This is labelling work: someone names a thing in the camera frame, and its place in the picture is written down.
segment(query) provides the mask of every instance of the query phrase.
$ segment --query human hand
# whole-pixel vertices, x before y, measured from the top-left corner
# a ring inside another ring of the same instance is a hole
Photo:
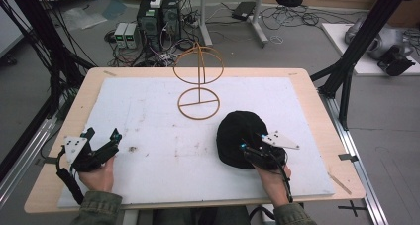
[[[80,172],[80,181],[90,190],[111,192],[114,185],[114,160],[115,157],[110,158],[100,169]]]
[[[254,168],[259,173],[260,179],[262,180],[262,187],[271,200],[272,205],[274,205],[274,208],[288,204],[287,190],[279,169],[268,171],[257,166],[254,166]],[[291,176],[291,170],[288,166],[284,167],[284,171],[287,177]]]

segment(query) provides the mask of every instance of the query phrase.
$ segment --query computer tower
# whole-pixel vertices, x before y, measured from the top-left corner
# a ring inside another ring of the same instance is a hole
[[[179,0],[163,0],[161,4],[163,10],[163,22],[166,34],[173,41],[181,39],[180,9]]]
[[[161,45],[163,45],[163,43],[160,44],[160,34],[162,34],[163,28],[161,9],[151,8],[151,0],[142,0],[137,14],[137,23],[143,46],[148,42],[155,51],[161,51]]]

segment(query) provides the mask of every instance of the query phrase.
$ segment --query wire frame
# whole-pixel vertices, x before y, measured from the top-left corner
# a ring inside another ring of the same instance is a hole
[[[184,57],[190,56],[190,55],[197,55],[197,59],[198,59],[197,81],[195,82],[182,78],[176,71],[176,66],[178,65],[179,61],[183,59]],[[212,78],[210,80],[208,80],[207,75],[206,75],[206,64],[204,61],[204,55],[215,58],[220,63],[220,66],[221,66],[220,73],[215,78]],[[224,69],[225,69],[225,66],[223,65],[223,61],[222,61],[222,58],[220,57],[220,53],[209,47],[201,47],[198,43],[194,43],[193,48],[189,49],[188,51],[185,51],[182,55],[178,57],[173,67],[173,73],[176,75],[177,78],[179,78],[183,82],[197,85],[196,87],[193,87],[184,91],[179,96],[177,106],[178,106],[179,111],[182,113],[182,115],[184,115],[187,118],[194,119],[194,120],[205,120],[205,119],[213,117],[219,111],[219,108],[220,108],[219,97],[217,96],[215,92],[213,92],[212,90],[208,88],[202,87],[202,85],[212,83],[216,81],[217,79],[219,79],[222,76]],[[194,99],[190,100],[190,102],[184,103],[183,101],[185,100],[185,98],[187,98],[187,95],[190,95],[190,94],[193,94]],[[207,95],[207,97],[211,96],[211,98],[207,99],[204,97],[204,95]],[[210,112],[209,114],[206,114],[205,116],[202,116],[202,117],[192,116],[191,112],[189,113],[187,112],[188,107],[194,107],[198,105],[211,104],[211,103],[217,104],[217,105],[215,106],[215,109],[212,112]]]

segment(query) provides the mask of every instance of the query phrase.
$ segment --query electronic equipment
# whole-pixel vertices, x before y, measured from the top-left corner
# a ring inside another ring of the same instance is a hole
[[[179,0],[163,0],[163,22],[166,28],[166,35],[172,40],[181,39],[180,9]]]
[[[65,183],[78,204],[81,204],[84,196],[74,178],[73,169],[78,172],[90,172],[100,169],[102,164],[106,163],[119,151],[118,144],[123,138],[118,130],[114,129],[109,138],[110,141],[98,150],[92,151],[89,141],[94,134],[93,128],[89,128],[80,137],[64,137],[64,145],[55,160],[56,175]],[[64,154],[67,155],[67,161],[70,163],[70,171],[60,168],[59,161]]]
[[[114,33],[115,41],[117,41],[117,46],[120,49],[127,47],[126,40],[124,39],[124,33],[126,33],[127,26],[127,23],[120,23]]]
[[[389,76],[398,76],[402,74],[409,67],[415,65],[415,63],[407,57],[405,57],[401,52],[399,46],[392,46],[384,55],[382,55],[377,63],[383,72]]]
[[[128,49],[137,48],[140,42],[140,35],[139,30],[137,29],[137,24],[128,24],[126,32],[124,33],[124,39],[126,40]]]
[[[244,151],[244,157],[250,163],[261,169],[277,169],[286,164],[286,151],[284,148],[299,150],[299,146],[278,133],[268,135],[258,135],[261,140],[253,142],[257,145],[251,145],[251,142],[244,142],[240,149]]]
[[[142,44],[147,49],[151,47],[154,51],[161,51],[160,34],[163,27],[161,16],[161,8],[151,8],[151,0],[142,0],[137,14],[137,23]]]
[[[246,21],[248,17],[253,13],[254,8],[256,7],[256,2],[241,2],[238,7],[232,13],[232,18]]]

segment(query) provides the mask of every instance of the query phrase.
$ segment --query floor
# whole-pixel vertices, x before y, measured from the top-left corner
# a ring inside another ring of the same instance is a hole
[[[108,21],[71,34],[86,53],[101,66],[112,60],[112,50],[104,42],[105,34],[120,22],[132,22],[137,14],[136,0],[69,0],[60,3],[62,11],[80,7],[87,14],[104,14]],[[230,13],[222,5],[209,5],[207,15],[215,13],[208,22],[230,22]],[[354,11],[334,10],[335,13]],[[345,15],[355,21],[366,13]],[[324,16],[330,22],[338,19]],[[277,27],[277,19],[268,19],[269,27]],[[331,65],[339,59],[338,52],[322,30],[310,26],[281,27],[270,30],[262,25],[266,35],[279,36],[262,49],[247,23],[208,24],[214,48],[223,55],[226,67],[299,67],[309,74]],[[62,28],[57,28],[63,36]],[[21,41],[11,54],[16,65],[0,65],[0,160],[3,160],[16,140],[49,96],[49,75],[31,47]],[[417,54],[412,55],[420,60]],[[314,84],[321,86],[325,79]],[[420,98],[418,76],[363,77],[355,76],[349,105],[348,125],[361,160],[389,224],[420,224]],[[47,152],[52,142],[46,144]],[[23,207],[38,176],[41,166],[36,158],[17,184],[14,192],[0,210],[1,224],[58,224],[69,223],[76,213],[27,214]],[[305,210],[318,224],[370,224],[362,201],[352,201],[360,210],[343,209],[351,201],[308,202]],[[256,217],[253,224],[262,224]]]

